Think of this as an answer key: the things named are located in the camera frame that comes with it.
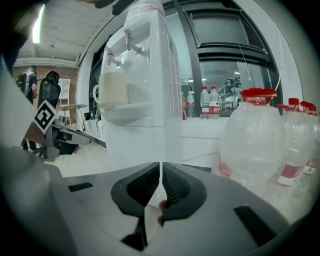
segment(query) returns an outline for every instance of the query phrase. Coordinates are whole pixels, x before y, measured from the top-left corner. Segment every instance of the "mug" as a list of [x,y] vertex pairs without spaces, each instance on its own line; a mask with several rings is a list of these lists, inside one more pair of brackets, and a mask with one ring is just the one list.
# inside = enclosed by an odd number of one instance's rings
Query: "mug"
[[[99,99],[96,90],[99,88]],[[117,105],[128,104],[127,78],[118,72],[100,75],[99,84],[93,87],[93,98],[101,109],[109,110]]]

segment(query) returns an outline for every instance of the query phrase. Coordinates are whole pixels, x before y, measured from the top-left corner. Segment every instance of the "white ceiling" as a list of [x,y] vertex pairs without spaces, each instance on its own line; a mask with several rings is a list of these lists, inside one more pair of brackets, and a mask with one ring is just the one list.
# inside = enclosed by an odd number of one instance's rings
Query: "white ceiling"
[[30,38],[20,49],[15,66],[65,63],[76,66],[96,35],[114,17],[111,5],[97,9],[93,4],[76,0],[50,0],[42,16],[39,44]]

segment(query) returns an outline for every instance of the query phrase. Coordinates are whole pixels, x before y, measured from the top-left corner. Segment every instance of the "ceiling light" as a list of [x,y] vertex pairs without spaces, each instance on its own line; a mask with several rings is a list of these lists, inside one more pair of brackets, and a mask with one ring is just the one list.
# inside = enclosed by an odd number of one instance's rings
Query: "ceiling light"
[[[201,80],[202,80],[202,81],[207,81],[206,78],[202,78]],[[193,83],[194,81],[193,81],[193,80],[188,80],[188,82],[189,82],[189,83]]]
[[33,28],[32,28],[32,42],[34,44],[40,44],[40,30],[41,30],[41,20],[42,20],[42,15],[45,10],[45,5],[43,5],[39,11],[39,16],[36,19]]

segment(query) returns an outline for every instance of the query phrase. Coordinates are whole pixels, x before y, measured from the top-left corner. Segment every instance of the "faucet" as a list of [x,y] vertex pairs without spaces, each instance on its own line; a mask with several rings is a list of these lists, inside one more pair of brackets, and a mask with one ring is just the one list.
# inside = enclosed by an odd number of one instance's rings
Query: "faucet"
[[110,65],[111,63],[114,63],[116,64],[116,66],[120,66],[121,65],[121,62],[119,60],[116,60],[114,58],[114,54],[111,52],[110,48],[109,47],[106,47],[104,48],[106,50],[106,53],[107,53],[107,57],[106,57],[106,63],[108,65]]
[[124,30],[124,33],[126,33],[126,48],[128,49],[128,51],[133,49],[136,54],[142,54],[143,53],[142,48],[136,46],[135,44],[132,44],[133,38],[131,36],[130,28],[126,28]]

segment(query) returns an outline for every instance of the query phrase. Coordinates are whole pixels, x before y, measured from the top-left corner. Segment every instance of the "round table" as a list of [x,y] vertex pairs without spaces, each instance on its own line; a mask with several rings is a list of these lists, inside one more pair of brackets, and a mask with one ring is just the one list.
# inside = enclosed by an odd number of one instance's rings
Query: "round table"
[[81,120],[79,118],[79,112],[80,112],[80,115],[81,115],[81,119],[82,119],[82,129],[84,132],[87,132],[86,128],[85,128],[85,124],[84,124],[84,118],[82,116],[82,112],[81,112],[81,109],[82,108],[86,108],[87,105],[85,104],[72,104],[72,105],[63,105],[60,107],[60,110],[64,112],[64,116],[66,116],[66,111],[70,111],[70,128],[72,127],[71,126],[71,111],[74,111],[75,114],[76,114],[76,117],[77,119],[79,120],[80,124],[81,124]]

